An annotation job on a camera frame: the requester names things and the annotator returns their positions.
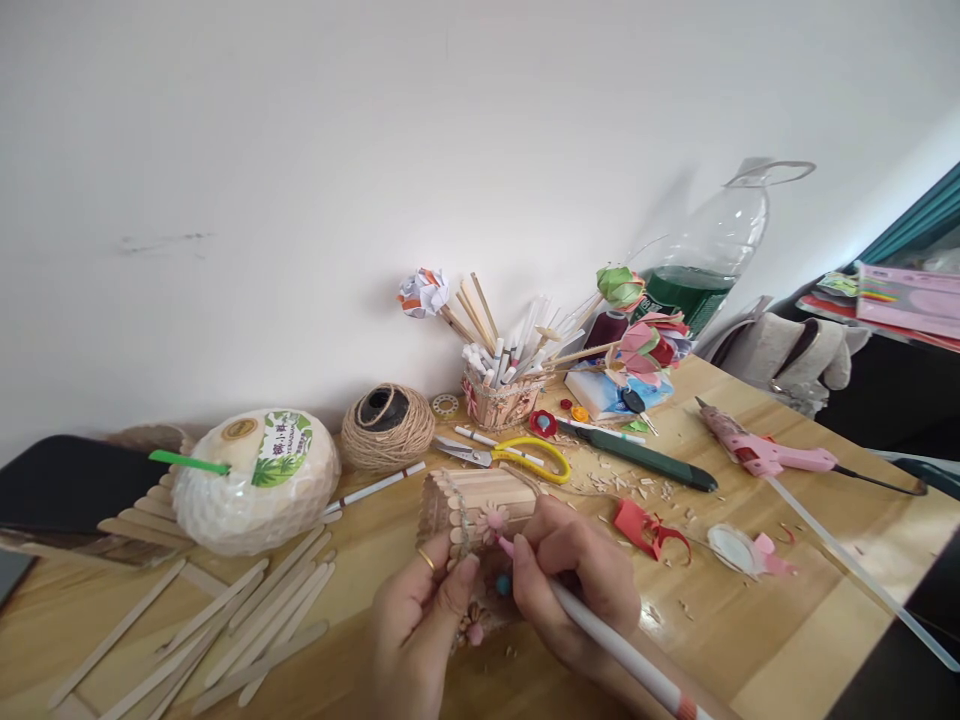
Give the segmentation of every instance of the white coconut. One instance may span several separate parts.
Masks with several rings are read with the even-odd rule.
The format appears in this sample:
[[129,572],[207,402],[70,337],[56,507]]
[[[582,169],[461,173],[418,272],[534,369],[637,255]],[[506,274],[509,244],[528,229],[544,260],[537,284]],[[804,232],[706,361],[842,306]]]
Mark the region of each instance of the white coconut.
[[[272,487],[253,484],[270,413],[295,412],[310,422],[303,464]],[[301,410],[273,408],[237,415],[207,433],[192,457],[229,465],[227,475],[179,468],[173,489],[177,522],[198,544],[221,555],[255,555],[318,523],[340,478],[340,457],[323,424]]]

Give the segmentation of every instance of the scissors handle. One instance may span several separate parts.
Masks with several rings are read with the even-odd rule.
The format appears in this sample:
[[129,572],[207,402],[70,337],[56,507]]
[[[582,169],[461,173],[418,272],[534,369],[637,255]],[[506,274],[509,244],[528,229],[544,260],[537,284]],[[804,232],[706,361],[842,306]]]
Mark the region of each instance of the scissors handle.
[[[527,460],[527,458],[523,457],[522,455],[514,455],[513,453],[506,452],[507,448],[512,448],[516,445],[538,445],[544,448],[550,453],[554,460],[557,461],[557,464],[560,465],[562,468],[561,473],[559,475],[555,475],[545,467],[540,467],[536,463]],[[534,475],[542,477],[544,480],[549,480],[557,485],[563,485],[570,479],[570,463],[567,462],[567,459],[560,453],[559,450],[540,438],[518,437],[511,440],[506,440],[493,448],[492,455],[495,460],[510,460],[518,465],[522,465]]]

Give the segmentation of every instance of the pink book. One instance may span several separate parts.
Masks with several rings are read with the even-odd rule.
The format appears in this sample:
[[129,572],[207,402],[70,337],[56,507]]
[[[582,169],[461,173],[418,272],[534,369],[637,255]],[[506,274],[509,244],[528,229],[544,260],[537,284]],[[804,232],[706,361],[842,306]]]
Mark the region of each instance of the pink book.
[[960,339],[960,275],[861,265],[857,317]]

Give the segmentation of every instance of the woman's left hand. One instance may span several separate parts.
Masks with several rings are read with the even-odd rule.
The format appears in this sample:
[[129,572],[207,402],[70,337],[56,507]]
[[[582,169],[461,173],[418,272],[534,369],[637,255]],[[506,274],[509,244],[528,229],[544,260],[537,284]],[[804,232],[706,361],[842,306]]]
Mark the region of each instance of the woman's left hand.
[[447,659],[467,612],[480,561],[468,555],[447,573],[449,533],[423,544],[436,571],[418,553],[373,601],[372,660],[359,685],[370,680],[370,717],[433,720],[440,715]]

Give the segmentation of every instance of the scissors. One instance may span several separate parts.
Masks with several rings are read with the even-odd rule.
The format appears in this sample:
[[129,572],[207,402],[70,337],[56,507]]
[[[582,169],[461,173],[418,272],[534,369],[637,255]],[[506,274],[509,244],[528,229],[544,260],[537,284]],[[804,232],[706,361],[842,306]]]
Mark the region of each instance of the scissors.
[[[436,447],[437,450],[442,450],[443,452],[447,453],[447,455],[453,455],[455,458],[460,458],[461,460],[473,463],[474,465],[480,465],[481,467],[490,467],[493,465],[494,460],[510,460],[518,465],[522,465],[534,475],[542,477],[544,480],[549,480],[552,483],[556,483],[557,485],[563,485],[570,479],[570,463],[568,463],[567,459],[560,454],[559,450],[557,450],[550,443],[544,442],[540,438],[513,438],[512,440],[506,440],[495,445],[494,447],[490,448],[490,450],[477,450],[469,445],[458,443],[456,440],[445,438],[442,435],[434,435],[433,440],[434,447]],[[510,448],[513,448],[517,445],[538,445],[539,447],[544,448],[562,468],[561,474],[555,475],[545,467],[541,467],[537,463],[528,459],[525,453],[521,453],[517,450],[510,450]]]

